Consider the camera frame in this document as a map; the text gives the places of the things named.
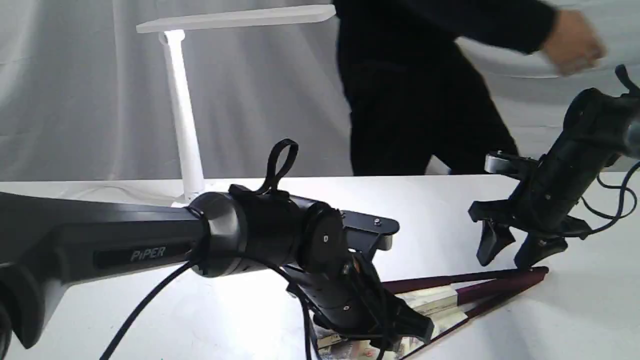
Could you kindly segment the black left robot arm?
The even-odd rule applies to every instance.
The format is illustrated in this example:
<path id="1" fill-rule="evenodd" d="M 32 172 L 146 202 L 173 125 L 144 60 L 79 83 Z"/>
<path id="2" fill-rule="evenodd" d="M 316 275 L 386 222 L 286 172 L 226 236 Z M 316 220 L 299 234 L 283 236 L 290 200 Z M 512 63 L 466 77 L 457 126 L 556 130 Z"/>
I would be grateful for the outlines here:
<path id="1" fill-rule="evenodd" d="M 1 357 L 29 349 L 73 285 L 182 264 L 205 278 L 285 269 L 320 325 L 384 349 L 429 342 L 429 317 L 383 289 L 326 202 L 232 186 L 185 207 L 1 194 Z"/>

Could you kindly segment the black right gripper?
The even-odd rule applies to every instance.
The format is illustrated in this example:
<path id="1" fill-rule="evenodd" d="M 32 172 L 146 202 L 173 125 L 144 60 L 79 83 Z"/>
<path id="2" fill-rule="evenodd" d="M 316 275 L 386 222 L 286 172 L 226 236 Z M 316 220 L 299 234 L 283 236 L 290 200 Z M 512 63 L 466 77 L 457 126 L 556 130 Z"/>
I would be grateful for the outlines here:
<path id="1" fill-rule="evenodd" d="M 477 260 L 483 267 L 515 243 L 510 227 L 529 233 L 514 256 L 518 269 L 566 251 L 564 237 L 585 239 L 595 233 L 585 220 L 570 215 L 595 180 L 595 146 L 554 145 L 537 161 L 508 198 L 471 204 L 470 218 L 482 221 Z"/>

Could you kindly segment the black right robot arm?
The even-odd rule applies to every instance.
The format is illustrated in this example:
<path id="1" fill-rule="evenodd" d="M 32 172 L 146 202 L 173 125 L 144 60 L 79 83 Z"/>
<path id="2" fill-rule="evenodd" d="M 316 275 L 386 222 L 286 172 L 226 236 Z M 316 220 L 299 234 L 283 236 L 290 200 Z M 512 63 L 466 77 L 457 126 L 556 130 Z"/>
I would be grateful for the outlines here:
<path id="1" fill-rule="evenodd" d="M 584 240 L 623 217 L 630 177 L 618 186 L 618 209 L 608 224 L 590 228 L 583 219 L 570 215 L 601 171 L 621 157 L 639 159 L 639 87 L 624 64 L 615 68 L 615 75 L 626 93 L 610 96 L 596 88 L 581 91 L 566 111 L 562 132 L 539 159 L 502 151 L 487 154 L 485 171 L 515 179 L 518 185 L 506 199 L 471 204 L 471 220 L 482 223 L 477 249 L 482 266 L 514 243 L 511 228 L 526 233 L 514 264 L 528 269 L 566 251 L 567 239 Z"/>

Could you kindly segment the person's bare hand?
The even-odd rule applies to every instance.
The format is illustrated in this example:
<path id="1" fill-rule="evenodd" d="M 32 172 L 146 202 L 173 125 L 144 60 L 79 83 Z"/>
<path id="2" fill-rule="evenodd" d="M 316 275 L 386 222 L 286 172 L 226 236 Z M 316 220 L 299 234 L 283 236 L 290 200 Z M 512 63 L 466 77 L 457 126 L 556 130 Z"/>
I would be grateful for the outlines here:
<path id="1" fill-rule="evenodd" d="M 556 11 L 553 26 L 540 51 L 560 76 L 570 76 L 598 66 L 607 48 L 583 12 Z"/>

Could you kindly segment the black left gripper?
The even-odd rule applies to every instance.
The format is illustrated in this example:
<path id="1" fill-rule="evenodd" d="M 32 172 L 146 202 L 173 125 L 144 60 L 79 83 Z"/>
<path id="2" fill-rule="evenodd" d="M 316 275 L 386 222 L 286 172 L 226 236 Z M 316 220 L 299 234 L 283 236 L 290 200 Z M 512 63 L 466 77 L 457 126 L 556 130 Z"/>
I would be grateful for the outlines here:
<path id="1" fill-rule="evenodd" d="M 375 279 L 374 266 L 354 252 L 311 256 L 286 265 L 286 274 L 310 302 L 314 315 L 327 330 L 346 338 L 374 340 L 377 346 L 397 350 L 403 338 L 429 345 L 434 322 L 398 300 Z"/>

